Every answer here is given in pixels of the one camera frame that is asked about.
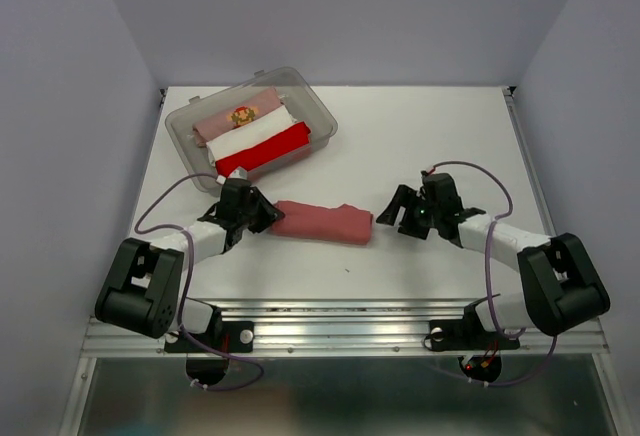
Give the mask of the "aluminium frame rail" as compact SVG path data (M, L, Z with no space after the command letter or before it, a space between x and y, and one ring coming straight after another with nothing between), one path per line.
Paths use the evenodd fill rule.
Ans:
M225 321L254 322L254 357L437 356L422 339L428 323L462 316L470 299L213 300ZM527 330L518 355L544 355L551 338ZM554 354L607 354L599 320L559 336ZM81 356L93 358L177 357L152 340L91 318Z

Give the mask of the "red rolled t shirt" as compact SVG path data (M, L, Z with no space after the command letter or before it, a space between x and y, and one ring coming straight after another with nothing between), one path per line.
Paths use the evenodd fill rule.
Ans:
M238 168L252 171L308 145L310 134L310 128L304 122L298 122L253 147L216 161L214 167L224 177L229 177Z

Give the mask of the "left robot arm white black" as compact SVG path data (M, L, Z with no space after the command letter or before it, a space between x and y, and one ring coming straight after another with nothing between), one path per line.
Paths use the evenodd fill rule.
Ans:
M123 240L97 297L94 314L104 323L158 339L176 333L205 352L247 353L241 330L229 330L221 310L187 296L195 265L229 252L244 233L259 234L285 218L249 181L228 178L219 200L190 226L134 226Z

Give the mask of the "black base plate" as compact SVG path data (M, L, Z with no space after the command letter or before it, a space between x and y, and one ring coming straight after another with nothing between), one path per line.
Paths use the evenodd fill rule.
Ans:
M253 351L254 323L219 319L204 333L193 334L199 342L217 351L229 354L249 354ZM179 335L174 342L166 341L163 350L169 354L204 353L205 350Z
M431 320L423 346L433 352L470 352L495 348L517 350L520 342L486 331L476 319L460 318Z

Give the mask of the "dusty red t shirt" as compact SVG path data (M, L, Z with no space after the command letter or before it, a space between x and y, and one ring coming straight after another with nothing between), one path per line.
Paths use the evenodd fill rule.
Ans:
M372 238L373 214L351 205L328 208L294 201L278 201L284 218L270 231L277 236L331 243L367 245Z

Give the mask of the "white rolled t shirt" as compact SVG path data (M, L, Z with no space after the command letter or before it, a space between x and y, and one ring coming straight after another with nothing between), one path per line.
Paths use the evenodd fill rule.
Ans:
M253 147L298 123L282 105L265 116L233 129L206 143L209 162L214 165L227 156Z

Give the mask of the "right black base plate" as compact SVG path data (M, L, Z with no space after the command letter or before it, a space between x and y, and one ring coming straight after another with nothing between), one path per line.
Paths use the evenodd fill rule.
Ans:
M517 350L520 342L486 331L476 319L460 318L431 320L423 346L433 352L470 352L495 348Z

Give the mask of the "clear plastic storage bin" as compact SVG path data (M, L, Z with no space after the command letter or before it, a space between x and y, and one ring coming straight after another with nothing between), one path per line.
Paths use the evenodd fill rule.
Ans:
M169 113L165 127L195 187L244 170L252 180L324 148L338 123L300 73L282 67Z

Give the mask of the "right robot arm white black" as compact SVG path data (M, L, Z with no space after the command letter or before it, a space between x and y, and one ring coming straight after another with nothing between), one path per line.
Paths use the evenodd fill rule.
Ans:
M435 231L461 249L482 254L486 267L497 261L520 279L516 294L489 290L460 318L430 321L424 343L431 351L479 350L492 343L515 350L520 330L556 337L610 309L609 294L577 236L523 231L466 207L447 173L423 172L419 189L398 186L376 221L421 240Z

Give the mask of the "pink rolled mario t shirt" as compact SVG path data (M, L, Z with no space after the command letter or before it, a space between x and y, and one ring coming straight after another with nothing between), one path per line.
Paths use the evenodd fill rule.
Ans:
M193 136L197 147L204 147L207 142L278 109L282 105L280 97L274 87L268 87L255 96L207 116L193 124Z

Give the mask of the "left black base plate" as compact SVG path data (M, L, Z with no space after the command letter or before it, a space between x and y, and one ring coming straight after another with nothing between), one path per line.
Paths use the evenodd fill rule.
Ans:
M249 354L253 351L254 323L219 319L204 333L193 334L199 342L217 351L229 354ZM205 350L179 335L174 342L166 341L163 350L169 354L204 353Z

